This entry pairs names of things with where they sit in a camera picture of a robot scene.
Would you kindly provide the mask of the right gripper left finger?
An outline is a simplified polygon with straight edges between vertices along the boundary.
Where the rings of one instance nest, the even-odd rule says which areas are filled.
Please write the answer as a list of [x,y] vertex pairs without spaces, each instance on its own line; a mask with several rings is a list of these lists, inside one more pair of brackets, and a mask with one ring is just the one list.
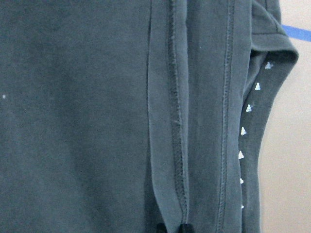
[[156,225],[156,233],[167,233],[167,229],[164,223],[158,223]]

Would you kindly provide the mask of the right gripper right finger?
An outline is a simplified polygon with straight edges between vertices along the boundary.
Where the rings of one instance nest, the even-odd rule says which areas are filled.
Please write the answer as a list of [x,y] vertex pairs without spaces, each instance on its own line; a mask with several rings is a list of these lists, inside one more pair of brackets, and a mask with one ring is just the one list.
[[178,233],[195,233],[195,231],[192,224],[182,223],[179,226]]

